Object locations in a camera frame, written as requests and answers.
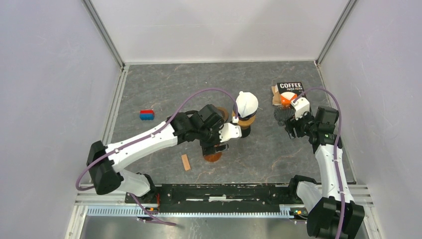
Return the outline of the orange glass carafe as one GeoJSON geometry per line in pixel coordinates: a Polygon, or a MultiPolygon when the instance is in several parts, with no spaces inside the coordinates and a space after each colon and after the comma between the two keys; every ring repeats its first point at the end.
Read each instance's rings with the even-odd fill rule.
{"type": "Polygon", "coordinates": [[[216,154],[210,154],[210,155],[204,155],[203,158],[207,162],[217,162],[222,157],[222,152],[216,153],[216,154]]]}

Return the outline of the light wooden ring holder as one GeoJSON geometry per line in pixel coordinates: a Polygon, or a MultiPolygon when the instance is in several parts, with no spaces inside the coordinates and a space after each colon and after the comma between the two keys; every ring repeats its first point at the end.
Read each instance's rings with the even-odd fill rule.
{"type": "Polygon", "coordinates": [[[231,123],[234,125],[239,125],[242,129],[246,129],[250,127],[256,120],[256,113],[255,111],[248,119],[239,117],[238,122],[233,122],[233,117],[235,116],[235,111],[232,111],[232,120],[231,123]]]}

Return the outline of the blue ribbed plastic dripper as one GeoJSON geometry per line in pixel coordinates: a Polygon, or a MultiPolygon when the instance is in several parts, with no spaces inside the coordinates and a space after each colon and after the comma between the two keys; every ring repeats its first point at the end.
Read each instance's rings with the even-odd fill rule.
{"type": "Polygon", "coordinates": [[[239,120],[248,120],[248,119],[250,119],[250,118],[252,118],[252,117],[254,117],[255,115],[256,115],[256,113],[257,113],[257,111],[254,111],[254,112],[252,112],[252,113],[250,113],[250,114],[246,114],[246,113],[243,113],[243,112],[238,112],[238,116],[237,116],[237,118],[239,119],[239,120]]]}

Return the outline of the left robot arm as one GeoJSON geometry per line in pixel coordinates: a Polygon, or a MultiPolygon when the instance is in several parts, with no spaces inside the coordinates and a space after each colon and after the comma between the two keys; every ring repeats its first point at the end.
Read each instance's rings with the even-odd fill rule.
{"type": "Polygon", "coordinates": [[[167,147],[198,140],[204,155],[226,149],[221,145],[219,131],[226,126],[229,113],[212,104],[201,110],[177,113],[153,129],[130,139],[104,145],[94,142],[88,154],[87,166],[98,195],[114,191],[131,193],[145,203],[156,198],[156,187],[147,174],[133,173],[126,167],[133,162],[167,147]]]}

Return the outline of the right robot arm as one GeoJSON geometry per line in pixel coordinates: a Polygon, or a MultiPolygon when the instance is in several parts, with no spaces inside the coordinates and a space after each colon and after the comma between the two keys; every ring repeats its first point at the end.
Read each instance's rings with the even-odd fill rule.
{"type": "Polygon", "coordinates": [[[293,203],[303,202],[307,216],[307,233],[319,239],[353,239],[365,217],[362,205],[356,204],[347,186],[342,166],[342,142],[334,133],[340,119],[338,110],[319,107],[316,115],[305,112],[285,121],[291,137],[308,136],[318,162],[321,186],[310,177],[296,175],[287,190],[293,203]]]}

